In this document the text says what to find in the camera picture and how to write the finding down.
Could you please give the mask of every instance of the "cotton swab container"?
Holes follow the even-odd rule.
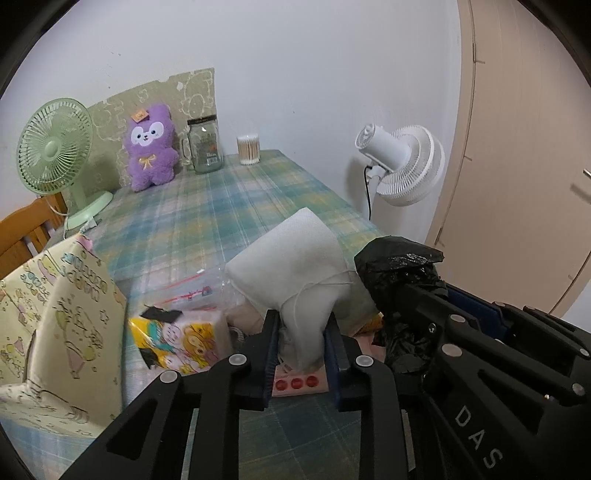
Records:
[[[258,135],[243,135],[236,138],[238,158],[242,165],[254,165],[261,159]]]

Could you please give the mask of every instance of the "plastic bag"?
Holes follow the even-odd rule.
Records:
[[[373,345],[386,350],[384,363],[398,374],[421,372],[432,355],[432,338],[420,335],[394,314],[384,318],[384,327],[375,334]]]
[[[445,288],[434,263],[443,253],[401,236],[376,238],[355,255],[355,268],[376,307],[384,315],[397,311],[394,299],[398,288],[416,284],[433,290]]]
[[[182,374],[203,372],[233,353],[228,324],[218,309],[177,312],[174,321],[158,320],[148,309],[129,319],[129,328],[146,365]]]
[[[144,304],[163,310],[230,309],[243,303],[224,273],[224,266],[196,271],[195,275],[147,294]]]

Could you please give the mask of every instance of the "beige door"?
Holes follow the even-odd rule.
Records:
[[[550,311],[591,249],[591,88],[517,0],[470,0],[475,83],[439,271],[490,301]]]

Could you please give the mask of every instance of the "clear plastic bag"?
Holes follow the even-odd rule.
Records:
[[[163,310],[231,309],[244,302],[224,273],[223,266],[201,268],[194,275],[154,290],[144,297],[144,304]]]

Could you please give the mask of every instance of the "plush bunny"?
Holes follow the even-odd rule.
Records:
[[[174,125],[168,105],[158,103],[147,112],[149,117],[139,123],[129,120],[124,140],[129,153],[127,172],[135,192],[171,181],[178,161],[178,152],[172,148]]]

